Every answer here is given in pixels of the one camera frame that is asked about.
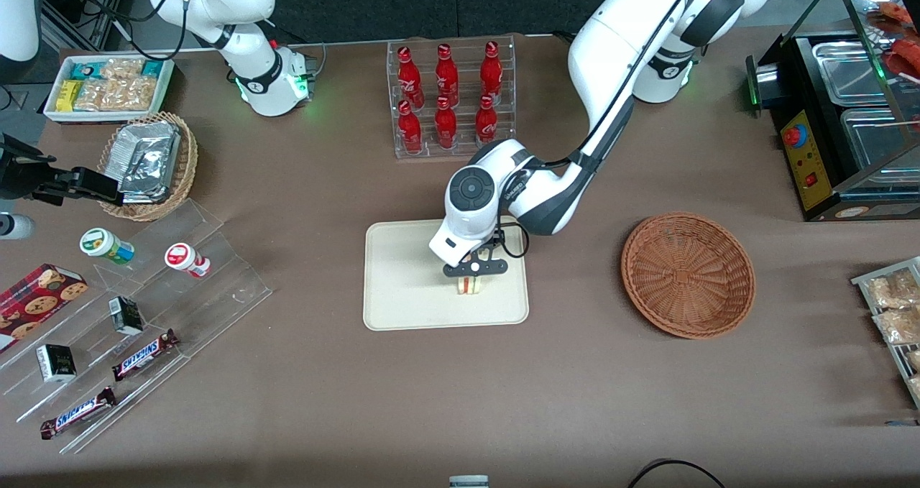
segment round wicker basket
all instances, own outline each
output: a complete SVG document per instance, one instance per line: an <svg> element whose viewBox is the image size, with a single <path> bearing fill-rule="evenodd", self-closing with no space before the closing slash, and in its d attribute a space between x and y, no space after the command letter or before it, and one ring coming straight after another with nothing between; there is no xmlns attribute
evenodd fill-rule
<svg viewBox="0 0 920 488"><path fill-rule="evenodd" d="M131 124L151 124L154 121L169 121L182 132L182 140L178 148L178 156L175 157L175 168L173 170L172 184L170 184L170 197L167 197L163 203L158 204L125 204L125 206L112 206L108 203L99 203L106 213L119 218L128 218L136 222L150 222L168 215L176 209L188 197L188 191L191 191L191 183L195 180L195 166L198 164L198 144L195 142L195 135L188 130L188 125L182 119L170 112L157 112L144 118L131 120ZM102 173L105 170L106 163L109 161L109 152L112 144L115 142L115 134L109 138L109 144L102 151L102 158L99 160L98 170Z"/></svg>
<svg viewBox="0 0 920 488"><path fill-rule="evenodd" d="M734 330L755 298L745 249L724 227L693 213L642 221L625 243L620 269L642 315L688 339Z"/></svg>

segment cookie picture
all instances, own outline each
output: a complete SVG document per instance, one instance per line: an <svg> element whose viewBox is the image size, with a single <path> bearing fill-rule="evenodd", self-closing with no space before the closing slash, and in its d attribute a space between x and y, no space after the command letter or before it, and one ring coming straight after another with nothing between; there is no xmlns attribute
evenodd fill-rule
<svg viewBox="0 0 920 488"><path fill-rule="evenodd" d="M41 298L35 298L26 305L26 314L37 315L43 314L57 305L57 298L53 295L43 295Z"/></svg>
<svg viewBox="0 0 920 488"><path fill-rule="evenodd" d="M57 290L63 282L65 282L65 278L53 269L48 269L39 276L39 286L41 288Z"/></svg>
<svg viewBox="0 0 920 488"><path fill-rule="evenodd" d="M26 324L16 327L11 333L10 336L13 339L22 339L29 335L30 331L35 330L39 324L37 322L27 322Z"/></svg>
<svg viewBox="0 0 920 488"><path fill-rule="evenodd" d="M73 301L73 299L78 298L83 292L86 292L88 288L89 287L86 286L84 282L77 282L76 284L66 286L65 289L60 291L60 299L64 301Z"/></svg>

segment red knob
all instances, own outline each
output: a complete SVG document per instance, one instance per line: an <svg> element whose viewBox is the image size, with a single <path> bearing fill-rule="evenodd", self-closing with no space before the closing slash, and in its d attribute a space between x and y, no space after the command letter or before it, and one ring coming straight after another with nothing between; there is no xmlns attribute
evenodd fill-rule
<svg viewBox="0 0 920 488"><path fill-rule="evenodd" d="M802 138L802 131L799 131L798 127L792 127L788 131L783 132L783 143L788 144L789 147L794 147L794 145L799 143L799 140Z"/></svg>

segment brown table surface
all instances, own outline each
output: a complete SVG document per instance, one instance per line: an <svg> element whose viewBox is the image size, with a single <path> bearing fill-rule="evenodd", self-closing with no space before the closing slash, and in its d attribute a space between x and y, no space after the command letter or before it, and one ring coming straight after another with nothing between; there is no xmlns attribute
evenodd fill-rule
<svg viewBox="0 0 920 488"><path fill-rule="evenodd" d="M740 107L745 56L776 33L734 30L677 99L638 105L571 223L533 240L527 321L433 331L362 323L365 230L443 216L462 164L395 159L385 44L329 48L315 101L276 119L240 101L216 52L181 55L165 109L198 138L193 197L276 292L78 455L0 406L4 488L431 488L480 472L607 488L663 456L729 486L916 486L920 429L883 426L916 412L848 280L920 254L918 223L801 222L769 118ZM555 160L587 131L568 47L516 43L520 141ZM112 131L49 122L40 147L95 166ZM144 227L89 201L17 210L39 228L3 242L0 285L43 262L90 272L83 231ZM673 210L722 223L755 265L755 307L722 338L656 330L620 282L630 230Z"/></svg>

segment aluminum foil package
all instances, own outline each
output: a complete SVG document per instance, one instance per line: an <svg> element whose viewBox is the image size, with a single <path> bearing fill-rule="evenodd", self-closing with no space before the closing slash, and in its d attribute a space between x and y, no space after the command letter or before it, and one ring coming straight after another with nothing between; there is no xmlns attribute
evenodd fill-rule
<svg viewBox="0 0 920 488"><path fill-rule="evenodd" d="M125 203L159 203L170 196L180 130L168 121L122 127L105 174L119 181Z"/></svg>

